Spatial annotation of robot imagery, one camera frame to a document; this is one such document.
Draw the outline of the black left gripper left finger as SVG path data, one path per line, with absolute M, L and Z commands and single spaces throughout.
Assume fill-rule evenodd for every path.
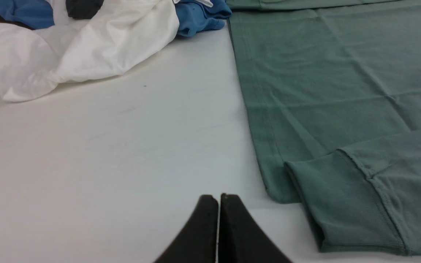
M 211 195 L 200 196 L 180 233 L 156 263 L 215 263 L 219 205 Z

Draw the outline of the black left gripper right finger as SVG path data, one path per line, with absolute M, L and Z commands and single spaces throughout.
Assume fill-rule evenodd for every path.
M 290 263 L 247 211 L 241 198 L 221 195 L 219 263 Z

